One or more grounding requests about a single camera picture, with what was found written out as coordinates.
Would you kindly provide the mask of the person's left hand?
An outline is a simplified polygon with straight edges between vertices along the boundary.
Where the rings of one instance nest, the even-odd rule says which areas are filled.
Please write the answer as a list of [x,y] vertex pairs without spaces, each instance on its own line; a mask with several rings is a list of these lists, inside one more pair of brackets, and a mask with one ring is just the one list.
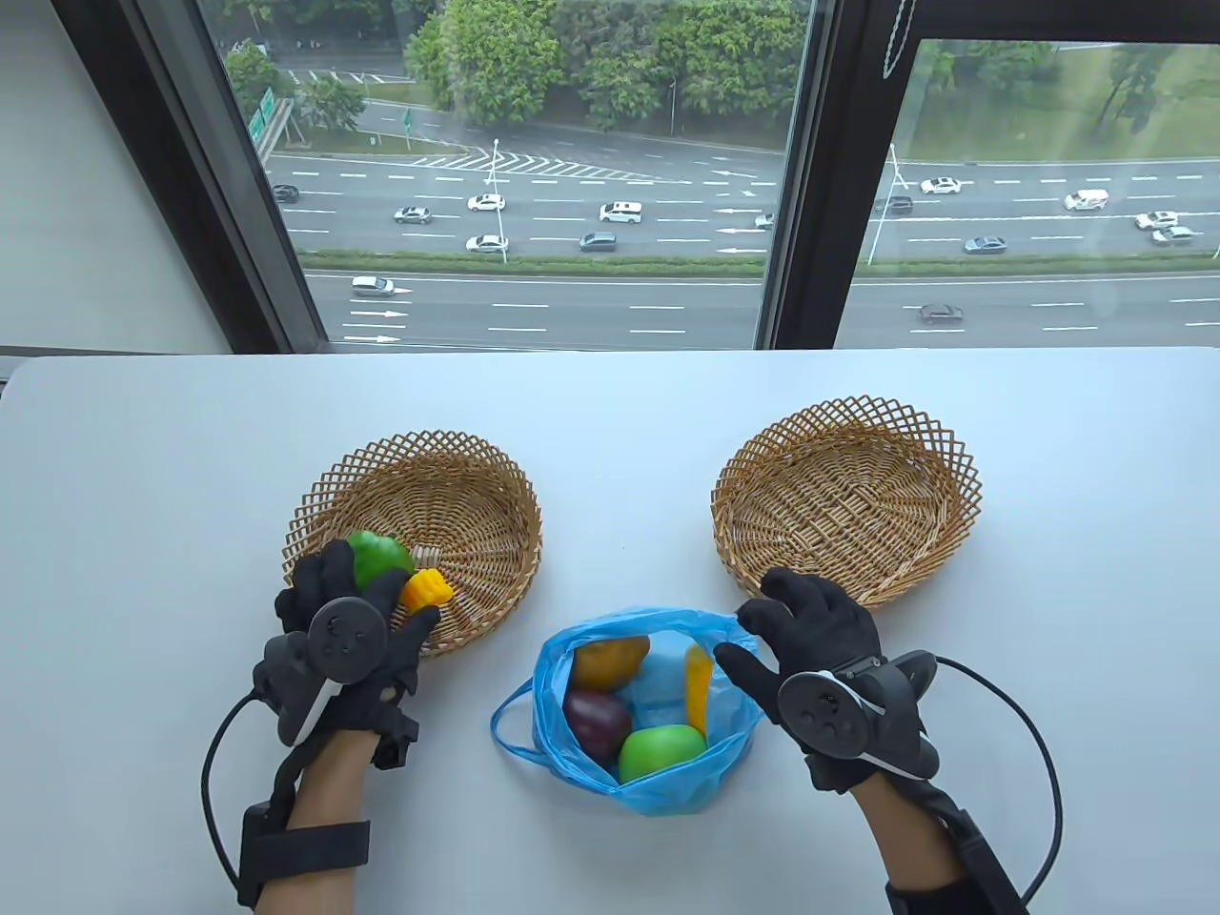
[[360,558],[349,540],[329,540],[317,553],[296,561],[292,587],[274,601],[287,634],[314,630],[321,620],[336,622],[329,605],[344,601],[360,605],[360,615],[375,623],[370,638],[359,636],[350,623],[332,636],[339,649],[356,649],[361,658],[375,654],[375,662],[361,662],[364,676],[343,683],[318,712],[306,715],[304,744],[318,754],[332,736],[340,731],[368,732],[377,736],[372,765],[377,769],[403,766],[411,743],[417,741],[417,723],[401,709],[404,695],[417,688],[421,649],[440,620],[440,609],[427,604],[395,627],[393,615],[414,569],[392,562],[378,576],[361,580]]

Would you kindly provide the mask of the person's right hand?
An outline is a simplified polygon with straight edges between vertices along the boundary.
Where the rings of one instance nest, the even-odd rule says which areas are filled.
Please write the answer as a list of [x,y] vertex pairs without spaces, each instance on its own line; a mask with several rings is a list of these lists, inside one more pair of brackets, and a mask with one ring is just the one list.
[[770,669],[733,643],[716,645],[712,658],[723,675],[799,745],[814,787],[842,795],[871,780],[878,769],[814,752],[782,720],[780,687],[795,673],[838,672],[856,662],[883,660],[877,626],[867,610],[824,577],[772,569],[762,576],[760,589],[761,598],[749,599],[737,610],[737,622],[770,648],[780,667]]

